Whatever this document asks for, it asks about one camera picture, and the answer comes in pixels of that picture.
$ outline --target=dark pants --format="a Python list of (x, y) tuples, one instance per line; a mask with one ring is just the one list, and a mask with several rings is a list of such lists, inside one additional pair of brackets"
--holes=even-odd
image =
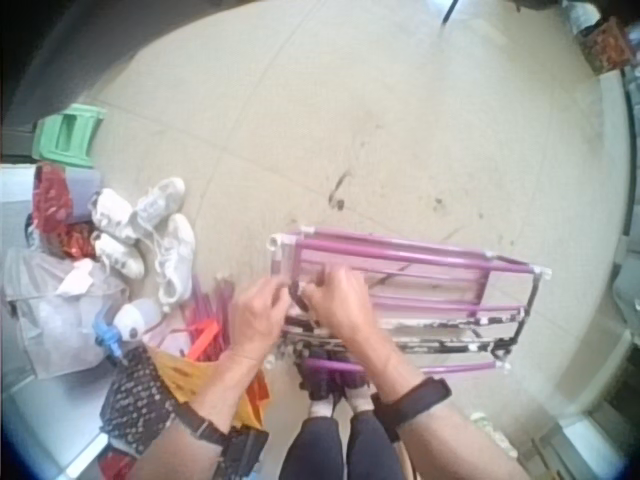
[[(329, 417), (307, 418), (284, 458), (280, 480), (341, 480), (343, 472), (338, 422)], [(372, 412), (351, 417), (347, 478), (404, 480), (398, 456)]]

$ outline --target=white sock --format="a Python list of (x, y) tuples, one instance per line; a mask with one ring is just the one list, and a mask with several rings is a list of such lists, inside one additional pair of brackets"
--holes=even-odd
[(360, 388), (345, 388), (344, 391), (347, 396), (347, 403), (351, 407), (353, 413), (373, 410), (371, 391), (367, 385)]
[(333, 397), (329, 395), (324, 400), (312, 400), (309, 406), (309, 418), (333, 417)]

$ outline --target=tile floor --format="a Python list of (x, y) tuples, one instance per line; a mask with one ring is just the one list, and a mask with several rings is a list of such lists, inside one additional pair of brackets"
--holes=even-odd
[[(297, 223), (553, 268), (512, 369), (451, 380), (463, 410), (521, 443), (575, 408), (622, 338), (598, 306), (625, 209), (626, 114), (619, 78), (591, 74), (560, 11), (468, 0), (441, 29), (447, 5), (268, 0), (188, 25), (88, 94), (108, 109), (94, 155), (131, 201), (185, 179), (205, 284), (264, 274), (265, 239)], [(154, 293), (151, 277), (134, 292)], [(265, 478), (306, 412), (290, 367), (269, 376)]]

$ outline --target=forearm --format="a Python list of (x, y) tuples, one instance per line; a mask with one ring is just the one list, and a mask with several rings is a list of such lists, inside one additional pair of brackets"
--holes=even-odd
[[(385, 403), (402, 397), (423, 374), (384, 332), (351, 347)], [(484, 432), (445, 401), (403, 425), (398, 433), (423, 478), (527, 478)]]
[[(211, 379), (190, 402), (223, 432), (231, 428), (240, 397), (257, 372), (255, 362), (227, 352)], [(210, 479), (222, 448), (196, 439), (175, 419), (136, 462), (131, 479)]]

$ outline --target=purple metal rack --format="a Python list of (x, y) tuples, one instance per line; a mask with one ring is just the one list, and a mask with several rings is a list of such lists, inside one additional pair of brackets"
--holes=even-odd
[[(492, 252), (434, 245), (328, 228), (301, 227), (269, 239), (272, 274), (310, 281), (326, 264), (362, 272), (381, 326), (411, 354), (474, 354), (473, 363), (426, 365), (427, 373), (458, 373), (501, 365), (518, 342), (540, 282), (551, 271)], [(522, 302), (487, 301), (496, 277), (530, 281)], [(282, 343), (304, 356), (311, 346), (343, 351), (338, 339), (292, 308)], [(358, 370), (359, 365), (306, 359), (312, 368)]]

